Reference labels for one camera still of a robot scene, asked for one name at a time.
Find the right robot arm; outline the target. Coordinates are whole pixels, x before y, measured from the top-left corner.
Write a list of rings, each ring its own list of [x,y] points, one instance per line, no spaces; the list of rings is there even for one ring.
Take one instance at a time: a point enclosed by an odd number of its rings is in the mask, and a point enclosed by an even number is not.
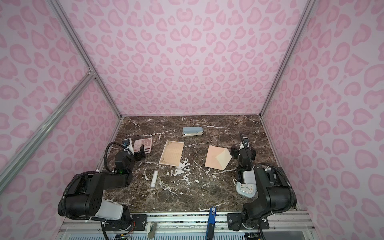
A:
[[[240,213],[227,214],[229,230],[269,229],[269,216],[296,206],[292,184],[281,167],[268,163],[254,165],[256,151],[248,144],[232,146],[230,154],[238,161],[236,191],[251,201],[243,205]]]

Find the beige lined letter paper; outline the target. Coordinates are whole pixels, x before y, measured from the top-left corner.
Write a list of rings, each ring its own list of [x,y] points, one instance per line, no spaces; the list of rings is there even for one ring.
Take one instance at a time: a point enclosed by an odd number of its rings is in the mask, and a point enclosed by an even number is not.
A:
[[[183,148],[184,143],[182,142],[167,141],[164,146],[164,150],[161,155],[159,164],[179,167],[182,158]]]

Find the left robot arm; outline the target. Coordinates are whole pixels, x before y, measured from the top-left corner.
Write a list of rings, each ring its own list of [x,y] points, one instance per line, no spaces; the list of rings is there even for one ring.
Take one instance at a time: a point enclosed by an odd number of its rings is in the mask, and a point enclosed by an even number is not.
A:
[[[76,221],[96,221],[106,232],[143,231],[147,215],[131,215],[127,205],[103,199],[105,190],[127,188],[133,181],[137,160],[146,157],[143,147],[138,152],[120,151],[115,156],[113,172],[88,171],[77,174],[65,188],[58,205],[58,213]]]

